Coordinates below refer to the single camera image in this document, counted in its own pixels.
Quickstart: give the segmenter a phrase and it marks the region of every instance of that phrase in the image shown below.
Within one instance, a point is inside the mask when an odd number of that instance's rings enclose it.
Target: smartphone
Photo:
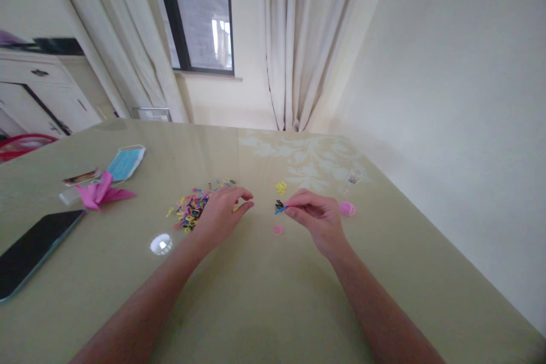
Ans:
[[[0,302],[24,286],[84,213],[73,210],[44,216],[0,256]]]

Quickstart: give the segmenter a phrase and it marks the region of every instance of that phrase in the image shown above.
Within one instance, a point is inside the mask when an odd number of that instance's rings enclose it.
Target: face mask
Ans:
[[[142,145],[129,145],[120,148],[118,154],[107,169],[114,177],[113,181],[124,181],[130,178],[137,166],[140,165],[140,161],[142,161],[145,151],[146,148]]]

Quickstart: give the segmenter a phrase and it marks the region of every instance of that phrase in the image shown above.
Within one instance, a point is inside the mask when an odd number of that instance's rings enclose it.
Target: hand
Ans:
[[[350,252],[337,200],[300,189],[284,206],[286,215],[309,230],[319,252],[330,261]]]
[[[190,234],[190,238],[195,240],[204,252],[210,252],[227,239],[247,210],[254,206],[254,202],[246,202],[233,212],[240,197],[248,201],[254,196],[247,189],[240,187],[223,187],[210,195],[199,222]]]

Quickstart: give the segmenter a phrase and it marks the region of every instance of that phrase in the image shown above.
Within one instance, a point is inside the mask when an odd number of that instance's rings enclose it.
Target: table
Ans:
[[[0,304],[0,362],[68,361],[165,260],[161,233],[179,242],[167,211],[193,187],[230,178],[256,206],[198,267],[180,295],[152,362],[372,362],[329,263],[276,199],[300,187],[340,198],[352,166],[357,213],[350,243],[448,363],[515,362],[540,334],[345,138],[116,119],[0,166],[0,252],[37,220],[67,208],[61,180],[118,148],[147,151],[123,187],[134,198],[90,211],[42,268]],[[274,185],[287,184],[279,196]],[[275,225],[284,233],[273,235]]]

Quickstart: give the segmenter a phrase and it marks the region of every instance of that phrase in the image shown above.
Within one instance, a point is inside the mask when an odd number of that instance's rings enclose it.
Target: person's left hand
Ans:
[[[254,206],[254,202],[246,202],[234,212],[240,197],[249,201],[254,196],[241,187],[223,187],[210,195],[199,222],[190,233],[190,238],[204,252],[210,252],[227,239],[247,210]]]

